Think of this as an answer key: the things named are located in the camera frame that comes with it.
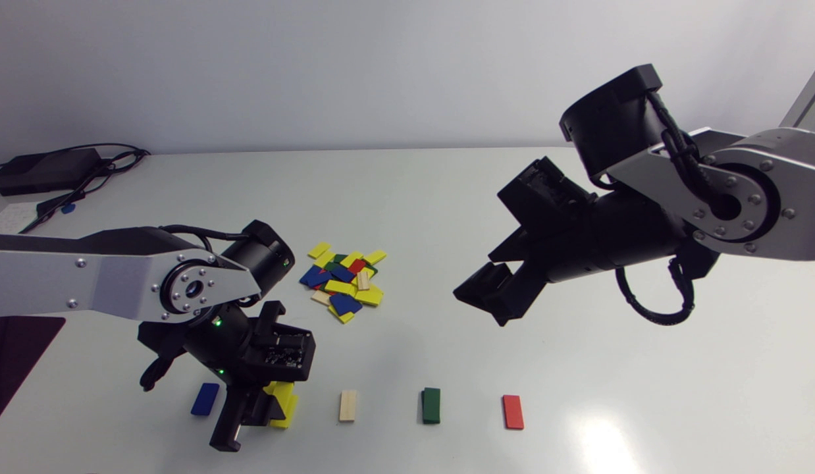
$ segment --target black cable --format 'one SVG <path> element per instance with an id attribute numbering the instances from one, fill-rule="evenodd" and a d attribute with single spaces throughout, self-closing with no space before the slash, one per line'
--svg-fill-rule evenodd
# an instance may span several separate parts
<path id="1" fill-rule="evenodd" d="M 664 102 L 654 91 L 648 91 L 648 100 L 651 102 L 654 112 L 662 125 L 666 127 L 662 131 L 662 143 L 668 150 L 670 160 L 675 166 L 685 187 L 698 199 L 705 202 L 709 207 L 715 207 L 720 203 L 720 195 L 715 192 L 708 176 L 700 168 L 699 149 L 687 133 L 681 131 L 676 121 L 670 116 Z"/>
<path id="2" fill-rule="evenodd" d="M 673 279 L 673 284 L 676 285 L 679 293 L 682 294 L 682 309 L 676 313 L 663 314 L 653 312 L 645 308 L 645 306 L 642 306 L 642 303 L 636 300 L 636 295 L 633 294 L 633 291 L 630 291 L 630 285 L 627 283 L 627 274 L 624 273 L 624 267 L 616 268 L 618 288 L 621 288 L 621 294 L 627 299 L 627 303 L 630 303 L 630 306 L 633 306 L 633 309 L 635 309 L 639 315 L 642 315 L 643 318 L 661 326 L 673 326 L 687 320 L 694 309 L 694 285 L 691 283 L 691 279 L 683 274 L 682 267 L 676 262 L 676 258 L 672 258 L 668 262 L 668 271 Z"/>
<path id="3" fill-rule="evenodd" d="M 209 237 L 210 239 L 217 240 L 247 240 L 250 238 L 249 234 L 227 234 L 226 232 L 211 230 L 210 228 L 194 227 L 191 225 L 173 224 L 163 225 L 159 228 L 170 234 L 194 234 L 197 235 L 197 237 L 202 235 L 203 237 Z"/>
<path id="4" fill-rule="evenodd" d="M 64 197 L 61 197 L 62 199 L 59 199 L 59 201 L 55 205 L 50 207 L 45 212 L 41 212 L 40 214 L 38 214 L 38 217 L 33 222 L 31 222 L 28 226 L 23 228 L 22 231 L 19 232 L 19 234 L 26 234 L 26 233 L 30 232 L 32 229 L 37 228 L 39 225 L 43 224 L 48 219 L 50 219 L 53 216 L 53 214 L 56 213 L 56 211 L 59 210 L 59 208 L 67 206 L 71 202 L 77 201 L 80 198 L 84 198 L 85 195 L 88 194 L 88 192 L 85 191 L 86 186 L 89 186 L 89 184 L 91 184 L 92 180 L 95 180 L 95 179 L 100 178 L 100 177 L 105 177 L 106 178 L 106 179 L 103 180 L 103 182 L 100 185 L 92 188 L 91 190 L 89 190 L 89 192 L 95 192 L 95 191 L 99 190 L 101 187 L 103 187 L 103 185 L 105 185 L 107 183 L 107 181 L 109 181 L 110 177 L 112 177 L 114 174 L 120 174 L 120 173 L 124 173 L 126 171 L 131 170 L 131 168 L 133 168 L 134 166 L 139 164 L 139 162 L 142 161 L 142 159 L 145 158 L 145 156 L 151 154 L 149 151 L 147 151 L 145 149 L 142 149 L 142 148 L 139 148 L 139 147 L 136 147 L 136 146 L 133 146 L 133 145 L 116 144 L 116 143 L 78 145 L 76 147 L 62 148 L 60 150 L 55 150 L 55 151 L 52 151 L 52 152 L 49 152 L 49 153 L 46 153 L 46 154 L 62 153 L 62 152 L 70 151 L 70 150 L 74 150 L 74 149 L 88 148 L 88 147 L 103 147 L 103 146 L 127 147 L 127 148 L 130 148 L 130 151 L 119 153 L 118 155 L 115 156 L 115 158 L 112 158 L 112 159 L 104 159 L 103 162 L 101 162 L 101 166 L 98 167 L 97 170 L 94 170 L 89 175 L 89 177 L 86 178 L 83 181 L 83 183 L 80 183 L 80 185 L 77 186 L 74 189 L 74 191 L 72 191 L 72 192 L 70 192 L 68 194 L 65 194 Z M 121 167 L 117 167 L 115 165 L 115 163 L 117 161 L 119 161 L 121 159 L 125 159 L 128 156 L 134 156 L 134 159 L 133 159 L 132 162 L 130 162 L 130 164 L 127 164 L 127 165 L 124 165 L 124 166 L 121 166 Z"/>

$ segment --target small blue object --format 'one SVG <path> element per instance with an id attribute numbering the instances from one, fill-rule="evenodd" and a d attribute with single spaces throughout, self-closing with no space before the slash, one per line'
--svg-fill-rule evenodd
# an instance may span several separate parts
<path id="1" fill-rule="evenodd" d="M 311 269 L 308 270 L 307 272 L 305 272 L 305 275 L 302 275 L 302 278 L 300 278 L 300 283 L 302 283 L 303 285 L 306 285 L 306 286 L 311 286 L 310 283 L 308 282 L 308 279 L 311 278 L 311 277 L 319 275 L 320 270 L 323 270 L 323 268 L 312 265 Z"/>
<path id="2" fill-rule="evenodd" d="M 197 400 L 194 400 L 194 406 L 191 407 L 191 414 L 208 417 L 211 408 L 215 405 L 215 397 L 220 387 L 219 384 L 203 384 L 197 393 Z"/>
<path id="3" fill-rule="evenodd" d="M 332 273 L 325 272 L 317 273 L 317 275 L 309 276 L 308 277 L 308 286 L 314 288 L 316 285 L 322 285 L 324 282 L 327 282 L 332 279 Z"/>
<path id="4" fill-rule="evenodd" d="M 342 265 L 335 265 L 332 268 L 332 275 L 340 278 L 344 282 L 351 282 L 354 279 L 354 273 L 351 273 L 346 267 Z"/>
<path id="5" fill-rule="evenodd" d="M 345 315 L 348 312 L 357 313 L 363 308 L 363 304 L 358 303 L 356 299 L 347 294 L 333 294 L 329 301 L 334 306 L 339 315 Z"/>

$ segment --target power cord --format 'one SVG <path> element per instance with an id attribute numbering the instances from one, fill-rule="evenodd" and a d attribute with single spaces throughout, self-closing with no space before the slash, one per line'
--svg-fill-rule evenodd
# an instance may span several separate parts
<path id="1" fill-rule="evenodd" d="M 643 318 L 660 326 L 679 324 L 687 320 L 688 316 L 690 316 L 694 310 L 694 284 L 691 283 L 689 277 L 685 276 L 682 266 L 676 258 L 672 258 L 668 262 L 668 271 L 671 274 L 671 279 L 673 279 L 673 284 L 676 285 L 679 293 L 682 294 L 682 309 L 675 313 L 663 314 L 651 311 L 645 308 L 645 306 L 642 306 L 642 303 L 636 300 L 636 295 L 633 294 L 633 291 L 630 291 L 630 285 L 627 283 L 627 274 L 624 272 L 624 267 L 616 268 L 618 288 L 621 289 L 621 294 L 627 299 L 627 303 L 633 306 L 633 309 L 635 309 L 639 315 L 642 315 Z"/>
<path id="2" fill-rule="evenodd" d="M 122 174 L 126 173 L 127 171 L 132 170 L 139 164 L 145 156 L 151 154 L 149 151 L 136 147 L 134 145 L 128 144 L 119 144 L 119 143 L 100 143 L 100 144 L 86 144 L 86 145 L 77 145 L 74 147 L 67 147 L 61 148 L 59 150 L 53 150 L 52 152 L 46 154 L 54 154 L 54 153 L 64 153 L 70 150 L 77 150 L 82 148 L 94 148 L 94 147 L 125 147 L 130 148 L 128 151 L 119 153 L 115 155 L 115 158 L 112 159 L 104 159 L 101 162 L 101 165 L 98 166 L 97 169 L 92 171 L 88 178 L 83 180 L 83 183 L 80 183 L 74 191 L 69 192 L 68 194 L 61 195 L 60 197 L 55 197 L 53 199 L 49 199 L 45 202 L 42 202 L 37 206 L 37 218 L 31 222 L 28 226 L 22 229 L 19 234 L 26 234 L 30 232 L 32 229 L 37 228 L 39 225 L 47 222 L 53 214 L 55 214 L 58 210 L 62 207 L 71 204 L 71 202 L 79 201 L 86 197 L 86 194 L 90 192 L 95 192 L 99 190 L 101 187 L 106 185 L 109 182 L 109 179 L 112 178 L 115 174 Z M 133 160 L 129 162 L 127 165 L 118 166 L 118 162 L 122 159 L 127 159 L 128 157 L 132 156 Z M 86 187 L 88 187 L 92 181 L 97 178 L 104 178 L 101 183 L 91 190 L 86 191 Z"/>

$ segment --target white table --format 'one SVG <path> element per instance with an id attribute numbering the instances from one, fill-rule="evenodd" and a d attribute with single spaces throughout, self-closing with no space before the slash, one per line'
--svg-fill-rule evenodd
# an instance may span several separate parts
<path id="1" fill-rule="evenodd" d="M 154 156 L 112 179 L 35 234 L 261 219 L 289 242 L 297 265 L 269 299 L 317 339 L 296 420 L 215 451 L 223 395 L 188 413 L 208 370 L 182 356 L 142 393 L 154 354 L 136 322 L 75 314 L 0 419 L 0 474 L 815 472 L 815 262 L 725 255 L 676 327 L 636 315 L 612 273 L 546 287 L 504 328 L 453 298 L 516 227 L 495 193 L 543 154 L 588 185 L 570 148 Z M 296 282 L 321 240 L 390 254 L 383 304 L 347 326 Z M 628 276 L 651 309 L 679 306 L 666 262 Z M 425 386 L 440 425 L 418 418 Z M 354 424 L 336 420 L 342 389 L 359 391 Z M 524 431 L 504 429 L 504 394 Z"/>

